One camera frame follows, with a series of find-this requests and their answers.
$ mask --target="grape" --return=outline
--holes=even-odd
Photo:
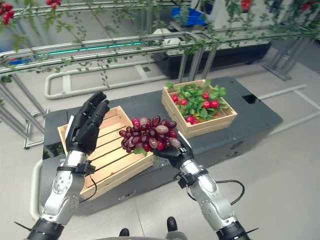
[[[156,149],[158,147],[158,142],[154,137],[149,138],[149,145],[151,148]]]
[[[137,145],[137,144],[140,143],[140,142],[141,142],[141,137],[135,136],[134,138],[132,138],[132,143],[133,143],[134,145]]]
[[[161,122],[160,122],[160,125],[165,125],[165,126],[167,126],[167,124],[168,124],[168,120],[167,119],[163,119]]]
[[[142,135],[141,142],[147,143],[148,141],[149,141],[149,137],[147,136],[147,134]]]
[[[166,139],[165,142],[164,142],[164,147],[165,148],[169,148],[170,146],[171,146],[170,140]]]
[[[142,125],[141,125],[141,130],[142,130],[142,131],[147,131],[147,130],[148,130],[147,125],[142,124]]]
[[[128,138],[130,138],[132,136],[132,134],[130,133],[130,132],[127,132],[126,134],[125,134],[125,137],[128,139]]]
[[[155,136],[156,136],[156,130],[150,129],[150,130],[149,130],[149,136],[150,136],[150,137],[155,137]]]
[[[144,144],[142,142],[139,142],[137,145],[136,145],[136,148],[137,149],[142,149],[144,147]]]
[[[140,118],[140,124],[141,124],[141,125],[146,125],[146,124],[147,124],[147,121],[148,121],[148,119],[147,119],[145,116],[143,116],[142,118]]]
[[[172,144],[172,146],[176,147],[176,148],[180,148],[181,147],[181,142],[174,138],[174,137],[170,137],[170,143]]]
[[[137,132],[137,131],[134,131],[134,132],[132,133],[132,135],[133,135],[134,137],[138,137],[138,136],[141,135],[141,133],[140,133],[140,132]]]
[[[164,135],[164,134],[157,134],[157,135],[155,136],[155,138],[156,138],[157,140],[165,141],[165,140],[166,140],[166,135]]]
[[[154,118],[151,121],[151,126],[152,127],[157,127],[160,124],[160,117],[159,116],[154,116]]]
[[[131,120],[131,122],[132,122],[133,125],[135,125],[136,122],[139,122],[139,119],[138,118],[134,118],[134,119]]]
[[[143,149],[146,151],[146,152],[149,152],[151,150],[151,147],[149,145],[149,143],[144,143],[143,144]]]
[[[123,139],[121,142],[121,145],[125,148],[127,148],[129,146],[129,141],[127,139]]]
[[[169,129],[165,126],[165,125],[159,125],[155,128],[155,130],[159,133],[159,134],[166,134]]]
[[[133,126],[137,126],[137,127],[139,127],[140,128],[140,122],[139,121],[135,121],[134,123],[133,123]]]
[[[124,130],[120,130],[120,131],[119,131],[119,135],[120,135],[121,137],[123,137],[123,138],[126,136],[126,133],[127,133],[127,132],[124,131]]]
[[[135,132],[141,132],[141,127],[140,126],[137,126],[137,125],[135,125],[135,126],[133,126],[133,131],[135,131]]]
[[[169,137],[175,138],[175,139],[178,137],[177,132],[176,132],[175,130],[173,130],[173,129],[170,129],[170,130],[168,131],[168,135],[169,135]]]
[[[146,121],[146,127],[148,128],[148,129],[150,129],[151,128],[151,119],[150,118],[148,118],[147,119],[147,121]]]
[[[157,140],[158,146],[156,147],[159,151],[162,151],[165,148],[164,142],[161,140]]]
[[[133,144],[133,142],[132,142],[132,139],[133,139],[134,137],[133,136],[131,136],[130,138],[129,138],[129,147],[130,148],[132,148],[133,146],[134,146],[134,144]]]
[[[174,129],[177,126],[177,123],[175,121],[169,121],[166,126],[170,129]]]
[[[127,133],[132,133],[134,131],[133,128],[130,126],[127,126],[125,130]]]

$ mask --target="wooden crate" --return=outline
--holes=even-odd
[[[175,84],[174,86],[183,87],[188,84],[195,84],[197,87],[203,87],[205,85],[205,80],[197,80],[191,82],[185,82],[180,84]],[[213,90],[213,87],[209,85],[205,88],[205,91],[209,94]],[[162,104],[165,109],[169,113],[170,117],[173,121],[176,121],[176,125],[178,130],[187,138],[192,138],[198,135],[206,134],[209,132],[217,131],[220,129],[224,129],[230,126],[232,121],[238,115],[236,111],[225,101],[225,103],[229,106],[229,108],[221,109],[216,119],[204,121],[195,125],[191,125],[191,123],[186,122],[179,109],[175,105],[174,101],[171,98],[171,95],[176,94],[177,92],[173,88],[168,88],[166,86],[163,87],[162,90]]]
[[[154,164],[151,152],[145,157],[143,154],[127,153],[122,149],[122,137],[119,136],[119,131],[125,130],[127,126],[132,126],[132,123],[120,106],[110,109],[104,116],[96,149],[88,157],[88,160],[92,161],[91,164],[95,166],[95,172],[91,174],[91,177],[97,185],[97,192],[90,200],[108,192]],[[65,152],[66,130],[67,125],[58,127]],[[86,176],[80,196],[86,199],[94,192],[95,186],[90,177]]]

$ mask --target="dark gray table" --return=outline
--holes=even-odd
[[[196,161],[205,168],[252,149],[282,122],[280,116],[231,77],[212,80],[213,86],[226,88],[225,100],[238,116],[230,127],[190,138]],[[154,91],[110,101],[110,107],[121,106],[129,118],[142,116],[170,119],[161,103],[162,92]],[[41,170],[41,204],[46,202],[60,159],[65,158],[57,127],[65,125],[78,108],[50,112],[45,123],[43,165]],[[78,214],[90,214],[158,188],[173,181],[177,170],[169,162],[157,158],[154,165],[92,201],[84,202]]]

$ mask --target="silver robotic arm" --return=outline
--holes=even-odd
[[[181,147],[167,148],[153,153],[166,158],[171,165],[180,170],[179,185],[189,188],[201,209],[202,215],[216,232],[219,240],[250,240],[232,209],[231,203],[221,195],[217,183],[195,161],[192,148],[179,132]]]
[[[85,175],[95,172],[87,159],[96,148],[99,126],[109,111],[108,100],[103,101],[105,98],[102,92],[94,94],[69,124],[66,159],[57,168],[51,194],[28,240],[57,240],[79,206]]]

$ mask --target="foot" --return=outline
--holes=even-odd
[[[129,237],[129,230],[127,228],[123,228],[121,231],[120,231],[120,234],[119,234],[119,237]]]
[[[168,217],[166,220],[166,226],[168,227],[168,232],[178,230],[177,222],[173,216]]]

